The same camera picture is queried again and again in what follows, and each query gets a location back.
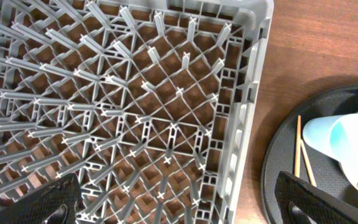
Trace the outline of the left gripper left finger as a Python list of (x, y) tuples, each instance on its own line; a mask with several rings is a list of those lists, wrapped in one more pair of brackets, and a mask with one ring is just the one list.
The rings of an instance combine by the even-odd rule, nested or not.
[(0, 223), (74, 223), (81, 201), (76, 174), (67, 174), (0, 211)]

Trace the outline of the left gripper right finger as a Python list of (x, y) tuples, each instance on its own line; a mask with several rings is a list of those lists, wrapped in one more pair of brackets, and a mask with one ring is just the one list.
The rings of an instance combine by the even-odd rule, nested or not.
[(275, 197), (284, 223), (358, 223), (358, 208), (281, 171)]

